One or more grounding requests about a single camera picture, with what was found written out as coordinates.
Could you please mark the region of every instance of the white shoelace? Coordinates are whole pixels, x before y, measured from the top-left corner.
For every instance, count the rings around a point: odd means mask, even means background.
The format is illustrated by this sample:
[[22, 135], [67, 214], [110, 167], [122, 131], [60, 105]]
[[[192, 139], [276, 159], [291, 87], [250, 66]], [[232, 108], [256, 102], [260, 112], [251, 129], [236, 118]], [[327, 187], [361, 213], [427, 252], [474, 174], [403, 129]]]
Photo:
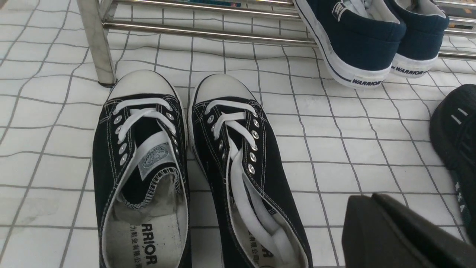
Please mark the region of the white shoelace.
[[[159, 104], [165, 106], [169, 111], [172, 111], [170, 104], [161, 98], [147, 98], [147, 99], [137, 99], [137, 100], [125, 100], [120, 102], [113, 111], [113, 114], [117, 114], [120, 110], [128, 106], [144, 105], [144, 104]], [[124, 141], [127, 131], [132, 127], [132, 125], [137, 122], [142, 117], [156, 118], [160, 120], [170, 131], [175, 134], [176, 129], [174, 124], [163, 114], [156, 111], [155, 108], [145, 108], [145, 109], [131, 109], [131, 116], [127, 118], [124, 124], [121, 126], [118, 133], [119, 141]]]
[[[210, 102], [205, 110], [205, 114], [208, 114], [216, 105], [248, 110], [253, 114], [256, 114], [255, 109], [249, 104], [223, 100]], [[245, 112], [230, 114], [222, 113], [213, 130], [215, 140], [219, 138], [220, 129], [222, 125], [225, 124], [240, 133], [252, 148], [257, 148], [253, 135], [236, 121], [244, 120], [245, 118]], [[232, 161], [229, 177], [231, 191], [233, 192], [238, 213], [240, 214], [245, 226], [256, 240], [277, 258], [278, 267], [276, 268], [297, 268], [298, 259], [296, 258], [296, 254], [289, 238], [284, 229], [269, 214], [263, 204], [263, 199], [253, 187], [243, 170], [241, 164], [243, 159], [243, 149], [238, 150], [236, 144], [231, 139], [229, 139], [229, 144], [229, 157]], [[249, 192], [254, 211], [249, 202], [245, 187]]]
[[[162, 105], [165, 108], [167, 108], [169, 111], [172, 111], [172, 107], [170, 104], [165, 101], [164, 99], [161, 98], [147, 98], [147, 99], [136, 99], [136, 100], [125, 100], [120, 102], [118, 105], [116, 105], [116, 108], [112, 112], [113, 115], [116, 115], [120, 110], [128, 107], [128, 106], [136, 106], [136, 105], [145, 105], [145, 104], [158, 104]], [[160, 120], [164, 126], [166, 126], [174, 135], [177, 132], [175, 129], [174, 124], [170, 121], [169, 118], [164, 116], [163, 114], [157, 112], [155, 108], [144, 108], [144, 109], [131, 109], [130, 110], [130, 116], [124, 121], [124, 124], [120, 125], [117, 130], [116, 134], [118, 135], [119, 141], [118, 144], [121, 144], [124, 142], [124, 139], [126, 138], [127, 131], [133, 126], [135, 122], [137, 122], [140, 118], [142, 117], [149, 117], [149, 118], [156, 118]], [[114, 123], [116, 124], [116, 120], [119, 118], [119, 122], [122, 119], [122, 116], [117, 116], [115, 118]], [[139, 164], [139, 161], [145, 156], [147, 151], [136, 151], [136, 155], [134, 156], [133, 159], [131, 159], [130, 166], [131, 167], [136, 167]], [[128, 178], [131, 173], [134, 171], [134, 168], [129, 168], [129, 170], [126, 172], [125, 177]]]

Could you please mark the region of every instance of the black sneaker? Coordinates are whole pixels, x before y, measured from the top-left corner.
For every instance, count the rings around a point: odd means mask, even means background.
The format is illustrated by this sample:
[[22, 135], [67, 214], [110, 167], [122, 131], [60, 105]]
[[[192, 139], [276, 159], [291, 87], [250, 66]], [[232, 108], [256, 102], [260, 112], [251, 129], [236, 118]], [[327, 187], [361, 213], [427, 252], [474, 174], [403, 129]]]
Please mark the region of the black sneaker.
[[430, 140], [449, 170], [463, 221], [476, 245], [476, 85], [453, 90], [431, 116]]
[[190, 268], [183, 106], [152, 71], [124, 76], [103, 106], [92, 163], [101, 268]]
[[191, 99], [190, 140], [213, 194], [225, 267], [313, 267], [261, 105], [224, 74], [205, 78]]

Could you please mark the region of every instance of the white rubber sole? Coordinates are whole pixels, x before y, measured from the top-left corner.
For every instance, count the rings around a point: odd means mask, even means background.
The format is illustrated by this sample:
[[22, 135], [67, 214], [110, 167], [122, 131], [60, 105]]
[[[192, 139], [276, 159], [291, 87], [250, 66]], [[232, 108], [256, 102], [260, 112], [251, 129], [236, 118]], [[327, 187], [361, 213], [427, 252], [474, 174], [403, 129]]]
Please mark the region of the white rubber sole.
[[299, 15], [312, 36], [316, 40], [317, 46], [324, 56], [324, 63], [332, 78], [340, 84], [351, 88], [372, 89], [378, 87], [388, 76], [391, 66], [379, 71], [368, 71], [359, 69], [341, 60], [332, 49], [329, 37], [317, 20], [307, 0], [293, 0]]
[[431, 60], [417, 61], [400, 54], [395, 54], [392, 62], [392, 73], [407, 78], [418, 78], [425, 75], [435, 64], [438, 56]]

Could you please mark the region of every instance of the canvas shoe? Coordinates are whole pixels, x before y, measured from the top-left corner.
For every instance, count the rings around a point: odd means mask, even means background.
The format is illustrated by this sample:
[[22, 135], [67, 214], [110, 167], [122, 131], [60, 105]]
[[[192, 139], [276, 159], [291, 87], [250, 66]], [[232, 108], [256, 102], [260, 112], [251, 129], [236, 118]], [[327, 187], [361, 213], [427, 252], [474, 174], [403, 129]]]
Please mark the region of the canvas shoe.
[[430, 140], [450, 172], [463, 222], [476, 245], [476, 85], [448, 94], [430, 121]]
[[188, 108], [190, 142], [212, 191], [226, 268], [311, 268], [276, 137], [235, 78], [215, 74]]
[[386, 0], [407, 25], [392, 73], [408, 78], [425, 75], [438, 59], [449, 17], [432, 0]]
[[406, 26], [384, 0], [294, 0], [332, 78], [375, 88], [390, 72]]
[[101, 268], [191, 267], [184, 118], [155, 72], [113, 87], [92, 152]]

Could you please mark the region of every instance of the metal shoe rack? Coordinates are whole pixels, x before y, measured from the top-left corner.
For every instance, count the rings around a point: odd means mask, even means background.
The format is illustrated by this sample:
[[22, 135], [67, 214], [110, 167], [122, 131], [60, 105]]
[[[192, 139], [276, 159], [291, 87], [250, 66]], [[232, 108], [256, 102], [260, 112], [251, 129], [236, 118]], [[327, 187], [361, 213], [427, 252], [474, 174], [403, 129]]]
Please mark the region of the metal shoe rack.
[[[135, 21], [124, 21], [114, 19], [118, 4], [125, 5], [147, 5], [151, 8], [166, 9], [186, 9], [195, 11], [213, 11], [221, 14], [231, 14], [238, 16], [249, 16], [254, 18], [275, 19], [281, 21], [300, 21], [298, 13], [294, 9], [292, 0], [239, 0], [242, 4], [265, 5], [267, 7], [285, 8], [283, 11], [247, 9], [241, 7], [230, 7], [221, 5], [209, 5], [177, 0], [77, 0], [81, 18], [84, 24], [86, 37], [88, 39], [91, 55], [98, 74], [99, 83], [103, 86], [112, 86], [116, 82], [114, 65], [111, 59], [107, 34], [109, 29], [124, 31], [153, 32], [171, 35], [185, 35], [209, 39], [245, 41], [264, 44], [294, 45], [294, 46], [316, 46], [310, 38], [291, 38], [284, 36], [244, 34], [231, 31], [217, 31], [202, 28], [188, 28], [180, 26], [168, 26], [154, 23], [144, 23]], [[436, 0], [440, 6], [463, 8], [476, 10], [475, 3], [454, 2]], [[451, 17], [450, 23], [458, 25], [476, 26], [476, 20], [470, 18]], [[464, 36], [476, 38], [475, 30], [463, 30], [448, 28], [446, 35]], [[441, 50], [440, 58], [476, 60], [476, 52], [461, 52]]]

